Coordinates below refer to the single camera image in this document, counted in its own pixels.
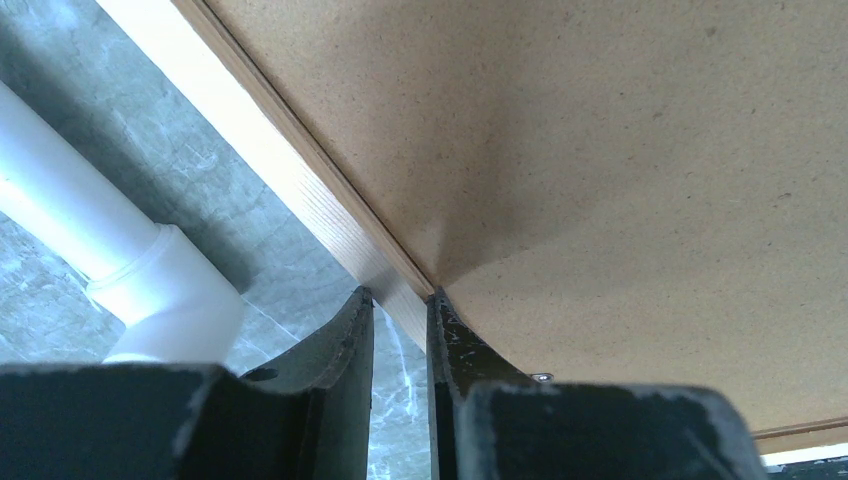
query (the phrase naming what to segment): wooden trim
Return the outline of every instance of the wooden trim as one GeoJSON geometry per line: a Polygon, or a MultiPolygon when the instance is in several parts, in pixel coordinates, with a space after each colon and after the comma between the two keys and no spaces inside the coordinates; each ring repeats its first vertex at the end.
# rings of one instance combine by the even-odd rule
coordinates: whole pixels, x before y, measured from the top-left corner
{"type": "Polygon", "coordinates": [[[209,7],[98,3],[423,348],[432,285],[209,7]]]}

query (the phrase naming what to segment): white pipe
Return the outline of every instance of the white pipe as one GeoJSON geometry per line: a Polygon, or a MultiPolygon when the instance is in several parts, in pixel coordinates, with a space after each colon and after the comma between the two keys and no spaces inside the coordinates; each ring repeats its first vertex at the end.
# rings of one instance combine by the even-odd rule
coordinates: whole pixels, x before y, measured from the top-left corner
{"type": "Polygon", "coordinates": [[[223,362],[244,314],[235,288],[2,82],[0,210],[86,275],[89,296],[127,325],[106,361],[223,362]]]}

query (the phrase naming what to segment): brown fiberboard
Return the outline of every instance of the brown fiberboard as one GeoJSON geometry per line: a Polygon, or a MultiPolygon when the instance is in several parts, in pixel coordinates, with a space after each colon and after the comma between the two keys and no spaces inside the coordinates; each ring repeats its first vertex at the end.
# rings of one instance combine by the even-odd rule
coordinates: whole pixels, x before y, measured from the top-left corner
{"type": "Polygon", "coordinates": [[[209,4],[519,368],[846,414],[848,4],[209,4]]]}

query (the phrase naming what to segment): marble floor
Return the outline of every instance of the marble floor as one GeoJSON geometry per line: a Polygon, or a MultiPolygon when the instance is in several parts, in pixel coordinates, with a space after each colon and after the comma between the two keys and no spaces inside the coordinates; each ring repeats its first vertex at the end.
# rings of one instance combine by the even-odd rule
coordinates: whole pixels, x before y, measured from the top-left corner
{"type": "MultiPolygon", "coordinates": [[[[0,1],[0,80],[239,289],[244,372],[329,320],[356,283],[94,0],[0,1]]],[[[0,362],[97,362],[123,325],[0,218],[0,362]]],[[[381,310],[368,477],[429,478],[424,353],[381,310]]]]}

